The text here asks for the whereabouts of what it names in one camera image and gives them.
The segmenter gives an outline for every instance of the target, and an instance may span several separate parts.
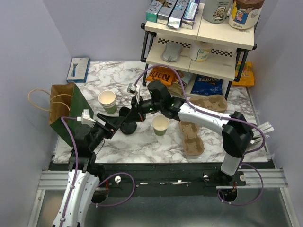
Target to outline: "toothpaste box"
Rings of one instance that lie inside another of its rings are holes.
[[[168,27],[178,29],[181,25],[181,20],[183,17],[183,14],[186,10],[186,7],[188,5],[188,0],[178,0],[174,10],[171,13],[171,16],[169,18]]]
[[[163,0],[153,0],[151,5],[148,7],[146,11],[146,20],[151,22],[157,22],[157,15],[162,8]]]
[[[158,13],[157,23],[167,25],[169,22],[169,16],[171,15],[171,12],[173,11],[176,3],[177,0],[165,0],[162,8]]]
[[[193,29],[200,0],[190,0],[182,18],[182,28]]]

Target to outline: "paper cup rim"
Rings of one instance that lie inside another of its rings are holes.
[[[167,127],[166,127],[166,129],[159,130],[159,129],[157,129],[157,128],[155,128],[155,127],[153,126],[154,120],[155,120],[156,118],[164,118],[165,120],[167,120]],[[164,130],[167,130],[167,128],[169,127],[169,119],[168,119],[166,116],[164,116],[164,115],[157,115],[157,116],[155,116],[155,117],[153,118],[153,120],[152,120],[152,122],[151,122],[151,125],[152,125],[152,127],[153,127],[155,130],[157,130],[157,131],[164,131]]]
[[[105,93],[108,93],[108,92],[110,92],[111,94],[114,95],[114,100],[111,101],[110,103],[103,103],[103,102],[101,102],[100,96],[101,96],[102,94],[105,94]],[[101,103],[101,105],[103,105],[103,106],[110,106],[110,105],[112,105],[112,104],[116,101],[116,94],[115,94],[113,91],[111,91],[111,90],[102,91],[102,92],[99,94],[99,96],[98,96],[98,101],[99,101],[99,102]]]

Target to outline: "paper bag handle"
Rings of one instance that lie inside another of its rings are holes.
[[[38,109],[40,109],[40,110],[44,110],[44,111],[50,112],[50,110],[44,109],[44,108],[42,108],[42,107],[39,107],[39,106],[37,106],[36,104],[34,104],[34,103],[32,102],[32,100],[30,100],[30,97],[29,97],[29,96],[30,96],[30,94],[32,94],[34,91],[43,91],[43,92],[47,93],[49,96],[51,96],[51,94],[49,94],[47,91],[45,91],[45,90],[43,90],[43,89],[34,89],[34,90],[31,90],[31,91],[28,93],[28,95],[27,95],[27,99],[28,99],[28,101],[31,103],[31,105],[33,105],[34,107],[36,107],[36,108],[38,108]],[[58,96],[70,96],[70,97],[72,97],[72,95],[68,95],[68,94],[59,94],[59,95],[56,95],[56,96],[52,97],[52,98],[50,99],[50,101],[51,101],[52,99],[58,97]],[[65,106],[68,108],[69,111],[71,111],[71,109],[69,108],[69,106],[68,106],[67,104],[63,103],[63,102],[53,102],[53,103],[61,103],[61,104],[65,105]]]

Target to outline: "blue chip bag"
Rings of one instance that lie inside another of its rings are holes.
[[[197,75],[191,93],[205,96],[222,95],[222,84],[222,79]]]

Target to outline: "checkered pattern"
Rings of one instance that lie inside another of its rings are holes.
[[[160,44],[166,44],[166,43],[177,43],[181,44],[184,48],[190,48],[191,44],[183,43],[183,42],[175,42],[173,40],[166,40],[166,39],[161,39],[159,38],[158,43]]]
[[[228,52],[228,51],[221,51],[221,50],[215,50],[215,49],[212,49],[212,53],[215,53],[217,55],[221,55],[221,56],[230,56],[232,57],[232,52]]]

